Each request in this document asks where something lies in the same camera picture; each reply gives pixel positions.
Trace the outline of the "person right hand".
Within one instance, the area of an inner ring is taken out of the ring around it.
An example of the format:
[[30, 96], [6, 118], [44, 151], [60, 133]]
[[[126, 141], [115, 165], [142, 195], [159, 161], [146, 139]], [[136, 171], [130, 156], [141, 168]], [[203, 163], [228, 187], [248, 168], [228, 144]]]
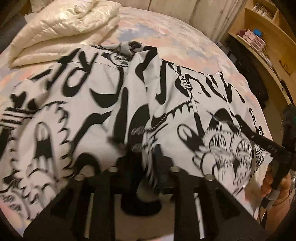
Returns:
[[262, 223], [264, 219], [282, 220], [290, 208], [290, 173], [285, 175], [279, 184], [276, 184], [275, 177], [270, 168], [267, 169], [263, 183], [260, 189], [262, 203], [259, 209], [259, 220]]

